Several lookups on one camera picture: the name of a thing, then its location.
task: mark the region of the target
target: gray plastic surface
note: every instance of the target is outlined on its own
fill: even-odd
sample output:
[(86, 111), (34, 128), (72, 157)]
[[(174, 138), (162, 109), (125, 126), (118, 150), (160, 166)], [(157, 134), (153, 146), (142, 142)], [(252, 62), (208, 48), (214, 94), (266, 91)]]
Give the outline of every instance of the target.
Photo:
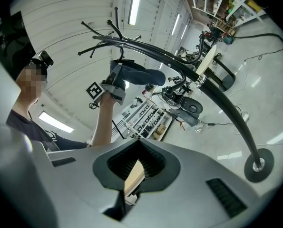
[[(259, 198), (250, 186), (211, 158), (194, 151), (148, 139), (179, 159), (178, 177), (165, 190), (142, 193), (137, 204), (120, 221), (102, 214), (114, 205), (118, 191), (104, 188), (93, 173), (94, 160), (129, 140), (106, 146), (46, 153), (40, 142), (0, 127), (0, 186), (24, 218), (35, 227), (213, 227), (237, 224), (206, 184), (220, 178), (247, 206)], [(51, 161), (76, 161), (53, 167)], [(244, 219), (256, 210), (247, 212)]]

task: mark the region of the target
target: black mount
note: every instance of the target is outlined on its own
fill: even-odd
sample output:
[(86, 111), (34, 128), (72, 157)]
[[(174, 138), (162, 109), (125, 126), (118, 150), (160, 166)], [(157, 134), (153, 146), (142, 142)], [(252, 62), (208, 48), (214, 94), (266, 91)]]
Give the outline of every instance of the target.
[[(125, 37), (119, 30), (117, 7), (115, 8), (115, 17), (116, 25), (114, 25), (110, 19), (107, 21), (107, 24), (113, 28), (113, 30), (118, 34), (118, 37), (109, 36), (111, 33), (113, 33), (113, 31), (104, 36), (96, 32), (84, 22), (81, 22), (81, 24), (83, 24), (85, 27), (87, 27), (89, 30), (96, 34), (96, 36), (93, 36), (94, 39), (98, 39), (101, 41), (94, 47), (78, 52), (79, 56), (89, 51), (92, 51), (92, 57), (95, 49), (107, 46), (115, 46), (120, 49), (121, 56), (118, 59), (118, 62), (123, 58), (123, 48), (132, 49), (136, 52), (142, 53), (165, 65), (168, 65), (170, 68), (177, 71), (182, 76), (182, 81), (168, 88), (166, 92), (167, 94), (171, 94), (174, 90), (180, 88), (185, 83), (186, 77), (190, 78), (194, 82), (196, 82), (201, 77), (196, 72), (189, 69), (186, 65), (193, 64), (200, 59), (204, 49), (205, 36), (203, 34), (201, 34), (199, 37), (200, 47), (197, 57), (192, 61), (185, 61), (182, 58), (177, 57), (174, 54), (165, 51), (161, 48), (144, 43), (142, 41), (138, 41), (138, 39), (141, 38), (141, 35), (134, 39)], [(227, 98), (227, 96), (225, 96), (210, 80), (204, 80), (199, 89), (203, 91), (211, 100), (214, 101), (214, 103), (216, 103), (224, 111), (224, 113), (230, 118), (230, 120), (234, 123), (235, 127), (244, 138), (249, 148), (249, 151), (251, 152), (251, 155), (248, 157), (244, 168), (246, 178), (251, 182), (260, 182), (265, 180), (273, 169), (274, 160), (272, 153), (267, 149), (257, 150), (250, 130), (240, 113), (237, 111), (236, 107)]]

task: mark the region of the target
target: hand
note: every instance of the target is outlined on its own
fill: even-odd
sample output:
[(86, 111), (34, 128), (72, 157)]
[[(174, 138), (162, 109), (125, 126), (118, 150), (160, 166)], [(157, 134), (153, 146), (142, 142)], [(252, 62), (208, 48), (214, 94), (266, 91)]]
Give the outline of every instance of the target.
[(110, 106), (113, 108), (113, 105), (116, 103), (116, 100), (113, 98), (111, 93), (104, 93), (100, 99), (100, 106)]

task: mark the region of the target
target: floor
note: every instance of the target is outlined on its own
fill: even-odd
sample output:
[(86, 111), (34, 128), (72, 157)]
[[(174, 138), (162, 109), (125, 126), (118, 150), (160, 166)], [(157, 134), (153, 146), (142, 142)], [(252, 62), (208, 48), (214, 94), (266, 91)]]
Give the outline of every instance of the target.
[[(262, 33), (277, 33), (283, 37), (283, 33), (269, 18), (264, 19), (264, 23), (252, 21), (242, 25), (236, 36)], [(217, 44), (217, 51), (222, 54), (220, 60), (236, 73), (235, 83), (225, 94), (229, 97), (237, 91), (230, 99), (234, 105), (249, 112), (248, 126), (256, 144), (283, 142), (283, 51), (264, 55), (261, 60), (249, 59), (246, 65), (244, 59), (281, 48), (283, 43), (274, 37), (236, 39), (228, 46), (225, 43)], [(226, 75), (220, 66), (215, 73), (220, 78)], [(221, 109), (198, 89), (193, 93), (193, 98), (204, 107), (200, 120), (206, 123), (230, 122)], [(231, 125), (205, 125), (200, 132), (196, 132), (195, 127), (188, 125), (183, 131), (177, 122), (173, 122), (164, 142), (210, 156), (250, 183), (259, 195), (278, 187), (283, 180), (283, 144), (258, 145), (258, 148), (267, 148), (274, 155), (274, 168), (267, 179), (251, 183), (244, 177), (244, 164), (250, 152), (243, 138), (234, 134)]]

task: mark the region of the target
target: metal shelving rack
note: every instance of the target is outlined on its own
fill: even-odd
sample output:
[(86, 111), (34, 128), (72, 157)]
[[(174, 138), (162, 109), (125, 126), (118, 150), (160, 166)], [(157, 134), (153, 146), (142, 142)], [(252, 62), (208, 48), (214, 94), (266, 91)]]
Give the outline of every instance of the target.
[[(206, 8), (207, 8), (207, 3), (208, 3), (208, 1), (209, 1), (209, 0), (205, 0), (204, 9), (200, 9), (200, 8), (197, 7), (197, 2), (198, 2), (198, 0), (193, 0), (193, 6), (192, 6), (192, 8), (197, 9), (197, 10), (200, 10), (200, 11), (205, 12), (205, 13), (207, 13), (207, 14), (210, 14), (211, 16), (215, 17), (216, 19), (219, 19), (219, 18), (216, 16), (216, 14), (217, 14), (217, 12), (218, 12), (218, 10), (219, 10), (219, 8), (220, 8), (220, 6), (221, 6), (223, 0), (219, 0), (217, 10), (215, 11), (214, 14), (208, 12), (207, 9), (206, 9)], [(248, 4), (245, 3), (246, 0), (234, 0), (234, 1), (235, 1), (236, 4), (235, 4), (234, 8), (232, 9), (231, 13), (229, 13), (229, 15), (226, 17), (227, 20), (228, 20), (228, 19), (230, 18), (230, 16), (232, 16), (240, 7), (244, 7), (247, 11), (249, 11), (249, 12), (252, 14), (252, 16), (246, 18), (246, 19), (243, 20), (243, 21), (239, 20), (239, 21), (234, 25), (234, 28), (237, 27), (237, 26), (240, 26), (240, 25), (242, 25), (242, 24), (244, 24), (244, 23), (246, 23), (246, 22), (249, 22), (249, 21), (251, 21), (251, 20), (253, 20), (253, 19), (258, 19), (259, 21), (263, 22), (263, 20), (261, 19), (261, 16), (265, 14), (265, 12), (264, 12), (263, 10), (261, 10), (260, 12), (254, 11)]]
[[(166, 133), (167, 128), (170, 126), (172, 118), (162, 109), (146, 100), (138, 111), (136, 111), (129, 119), (123, 120), (123, 122), (133, 134), (142, 138), (154, 138), (152, 134), (161, 123), (164, 123), (166, 129), (163, 134), (160, 135), (160, 138), (158, 139), (160, 141)], [(153, 126), (150, 130), (146, 129), (149, 124)]]

